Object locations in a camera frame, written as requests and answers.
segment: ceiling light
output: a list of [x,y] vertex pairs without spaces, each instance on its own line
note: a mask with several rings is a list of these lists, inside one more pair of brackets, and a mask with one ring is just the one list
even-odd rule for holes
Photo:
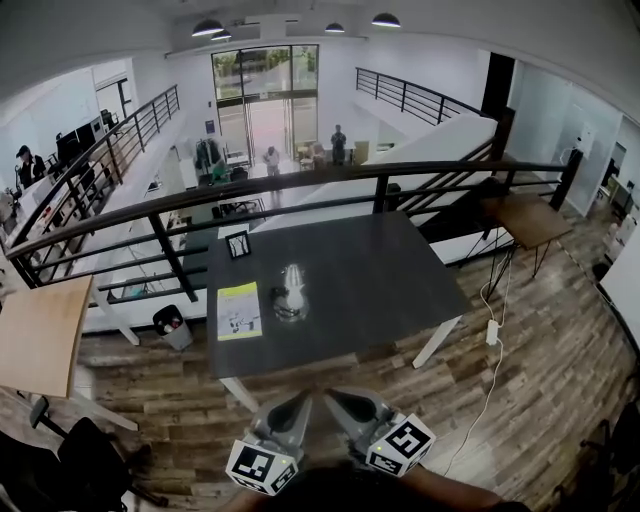
[[400,28],[400,20],[398,20],[398,18],[396,18],[393,14],[389,14],[388,12],[378,14],[375,18],[373,18],[371,24],[378,25],[380,27]]
[[228,30],[222,30],[217,34],[213,34],[211,38],[212,41],[222,41],[223,39],[229,39],[231,37],[231,33]]
[[324,29],[325,32],[334,32],[336,34],[341,34],[344,32],[344,28],[340,23],[329,23],[327,28]]
[[196,25],[191,35],[193,37],[208,36],[209,34],[216,34],[223,30],[224,27],[218,20],[204,20]]

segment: paper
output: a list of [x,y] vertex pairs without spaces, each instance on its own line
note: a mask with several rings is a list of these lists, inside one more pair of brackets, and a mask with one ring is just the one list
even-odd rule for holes
[[218,340],[262,336],[258,284],[218,290]]

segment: glass wall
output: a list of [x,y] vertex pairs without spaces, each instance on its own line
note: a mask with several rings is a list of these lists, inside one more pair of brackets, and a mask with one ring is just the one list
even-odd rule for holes
[[220,132],[227,152],[251,164],[269,146],[281,158],[318,138],[318,46],[271,46],[212,55]]
[[[516,117],[507,153],[521,162],[566,165],[583,148],[568,201],[587,215],[609,164],[622,113],[578,85],[518,62],[509,106]],[[542,179],[557,179],[545,173]]]
[[293,88],[295,90],[318,88],[318,47],[293,47]]
[[216,53],[212,55],[212,61],[217,100],[241,97],[239,53]]

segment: office chair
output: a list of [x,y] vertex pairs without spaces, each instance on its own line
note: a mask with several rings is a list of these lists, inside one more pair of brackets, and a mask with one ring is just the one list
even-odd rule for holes
[[623,496],[638,481],[640,473],[640,411],[636,402],[629,402],[611,433],[609,420],[602,420],[600,428],[604,429],[604,444],[583,440],[581,447],[588,446],[604,455],[610,466],[621,476],[629,476],[624,489],[611,497],[611,503]]
[[[604,430],[604,443],[583,440],[581,447],[596,451],[598,457],[590,467],[583,468],[578,476],[578,490],[574,496],[567,496],[562,486],[556,487],[561,496],[561,509],[606,511],[609,506],[636,487],[640,478],[640,412],[636,402],[629,402],[618,419],[613,434],[608,420],[598,425]],[[626,476],[623,489],[614,494],[614,469],[620,476]]]
[[67,433],[47,416],[48,409],[48,400],[41,397],[31,411],[31,426],[36,428],[42,423],[63,438],[58,448],[58,458],[64,474],[82,500],[71,510],[126,510],[121,503],[126,491],[131,491],[157,507],[168,505],[166,498],[157,498],[133,485],[129,469],[150,453],[149,445],[140,448],[127,460],[122,460],[111,444],[113,436],[102,432],[89,418],[82,418]]
[[231,169],[230,176],[231,181],[242,181],[249,179],[249,173],[244,169],[244,167],[234,167]]
[[73,490],[64,468],[51,450],[16,441],[0,431],[0,484],[19,510],[73,510]]

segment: table leg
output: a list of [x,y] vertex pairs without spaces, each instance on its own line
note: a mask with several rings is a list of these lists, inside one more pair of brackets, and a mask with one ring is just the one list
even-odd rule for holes
[[94,402],[93,400],[89,400],[86,396],[75,389],[71,392],[69,400],[77,403],[83,409],[87,409],[88,411],[97,414],[98,416],[102,416],[103,418],[109,420],[111,423],[120,425],[122,428],[133,430],[134,432],[138,431],[137,423],[128,420],[127,418],[120,416],[119,414],[116,414],[115,412],[112,412],[109,409],[102,407],[101,405],[98,405],[96,402]]
[[456,324],[460,321],[462,315],[452,318],[451,320],[447,320],[440,324],[440,327],[436,329],[436,332],[433,333],[433,336],[427,341],[427,344],[420,351],[418,356],[413,360],[413,367],[420,368],[424,363],[426,363],[427,359],[431,357],[431,355],[438,350],[438,347],[442,345],[442,342],[449,335],[452,329],[456,326]]
[[496,277],[495,282],[493,281],[493,270],[494,270],[498,255],[495,252],[493,253],[493,262],[491,263],[491,277],[489,278],[489,289],[487,290],[487,294],[484,297],[484,300],[486,300],[487,302],[489,302],[489,298],[491,297],[495,289],[498,287],[498,283],[500,282],[500,279],[502,279],[502,276],[504,275],[504,271],[507,270],[507,268],[509,267],[509,264],[511,263],[511,260],[513,259],[513,255],[515,254],[517,248],[518,248],[518,245],[515,242],[513,242],[513,245],[509,247],[509,252],[507,253],[507,256],[503,260],[502,268],[500,268],[500,271],[498,273],[498,276]]
[[247,388],[242,385],[242,382],[238,380],[236,377],[232,377],[229,379],[220,379],[220,382],[224,385],[225,388],[229,390],[229,392],[235,396],[242,405],[244,405],[251,412],[258,412],[260,405],[256,401],[255,398],[251,396]]
[[134,345],[140,345],[140,338],[138,338],[129,326],[122,321],[122,318],[118,316],[114,311],[113,306],[111,306],[109,301],[107,301],[106,294],[98,291],[98,288],[95,285],[91,285],[91,298],[96,301],[96,304],[100,307],[102,312],[118,326],[118,330],[124,334],[125,338]]
[[542,267],[542,262],[544,261],[544,257],[547,255],[547,251],[549,250],[549,246],[551,245],[551,242],[549,242],[547,244],[547,248],[544,250],[544,253],[542,253],[542,258],[540,258],[540,264],[538,265],[538,248],[536,247],[536,261],[533,264],[533,276],[532,279],[535,279],[536,276],[538,275],[538,271],[540,270],[540,267]]

